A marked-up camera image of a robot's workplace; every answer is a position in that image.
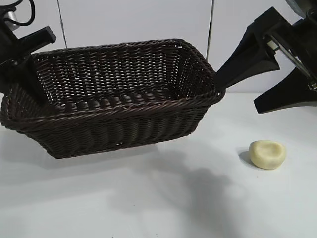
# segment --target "woven basket wall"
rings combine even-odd
[[[0,120],[56,158],[188,135],[224,95],[204,57],[180,39],[63,49],[33,58],[49,103],[40,107],[11,85]]]

